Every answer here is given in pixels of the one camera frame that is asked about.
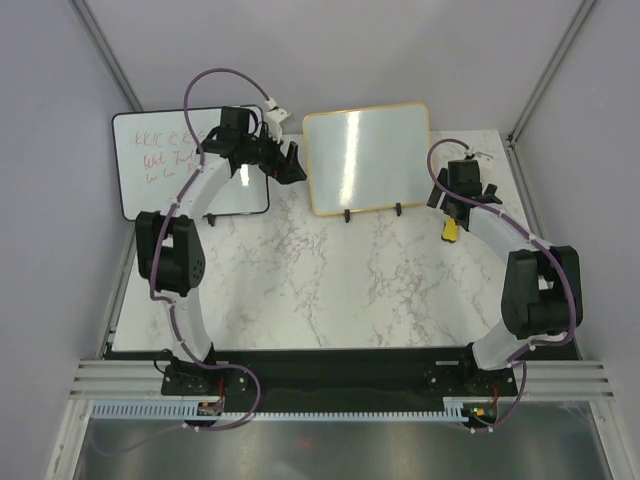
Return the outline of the yellow whiteboard eraser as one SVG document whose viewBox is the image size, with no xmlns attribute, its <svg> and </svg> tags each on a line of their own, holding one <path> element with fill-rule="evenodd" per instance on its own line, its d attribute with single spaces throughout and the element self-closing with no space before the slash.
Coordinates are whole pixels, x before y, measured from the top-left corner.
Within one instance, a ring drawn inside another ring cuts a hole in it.
<svg viewBox="0 0 640 480">
<path fill-rule="evenodd" d="M 447 243 L 456 243 L 459 235 L 458 223 L 450 217 L 447 217 L 444 221 L 443 231 L 441 234 L 441 240 Z"/>
</svg>

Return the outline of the yellow framed whiteboard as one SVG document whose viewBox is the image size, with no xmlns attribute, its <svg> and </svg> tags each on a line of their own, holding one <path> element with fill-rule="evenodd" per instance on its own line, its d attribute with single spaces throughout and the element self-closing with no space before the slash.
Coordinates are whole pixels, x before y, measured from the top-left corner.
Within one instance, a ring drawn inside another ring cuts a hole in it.
<svg viewBox="0 0 640 480">
<path fill-rule="evenodd" d="M 423 102 L 313 113 L 303 119 L 312 210 L 318 216 L 427 202 L 430 116 Z"/>
</svg>

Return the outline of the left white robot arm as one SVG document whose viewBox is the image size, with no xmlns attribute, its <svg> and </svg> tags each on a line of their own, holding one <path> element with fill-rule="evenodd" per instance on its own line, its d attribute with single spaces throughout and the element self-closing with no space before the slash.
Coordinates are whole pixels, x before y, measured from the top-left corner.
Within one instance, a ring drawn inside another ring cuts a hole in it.
<svg viewBox="0 0 640 480">
<path fill-rule="evenodd" d="M 135 220 L 139 274 L 149 283 L 150 298 L 167 307 L 173 355 L 190 363 L 183 379 L 198 394 L 216 388 L 219 371 L 212 364 L 214 346 L 200 302 L 206 259 L 196 222 L 242 166 L 256 166 L 281 185 L 307 179 L 299 146 L 292 142 L 282 150 L 281 123 L 289 113 L 273 100 L 267 106 L 261 120 L 248 108 L 224 107 L 219 123 L 202 138 L 185 112 L 198 163 L 166 212 L 141 212 Z"/>
</svg>

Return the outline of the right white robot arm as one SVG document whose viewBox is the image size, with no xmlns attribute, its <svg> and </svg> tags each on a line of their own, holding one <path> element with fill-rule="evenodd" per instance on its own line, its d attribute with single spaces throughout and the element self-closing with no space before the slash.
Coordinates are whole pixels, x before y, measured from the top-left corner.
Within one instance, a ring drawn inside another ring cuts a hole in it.
<svg viewBox="0 0 640 480">
<path fill-rule="evenodd" d="M 579 259 L 503 209 L 472 158 L 442 168 L 422 210 L 313 218 L 280 201 L 277 318 L 289 348 L 466 346 L 459 386 L 480 394 L 526 350 L 569 342 Z"/>
</svg>

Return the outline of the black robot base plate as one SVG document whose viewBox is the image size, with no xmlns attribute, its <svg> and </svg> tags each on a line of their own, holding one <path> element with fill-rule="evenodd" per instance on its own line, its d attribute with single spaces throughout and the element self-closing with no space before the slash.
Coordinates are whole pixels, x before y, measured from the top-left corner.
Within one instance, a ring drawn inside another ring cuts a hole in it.
<svg viewBox="0 0 640 480">
<path fill-rule="evenodd" d="M 172 358 L 164 396 L 221 395 L 246 412 L 373 412 L 440 408 L 447 397 L 517 393 L 512 370 L 484 371 L 468 347 L 215 352 L 203 369 Z"/>
</svg>

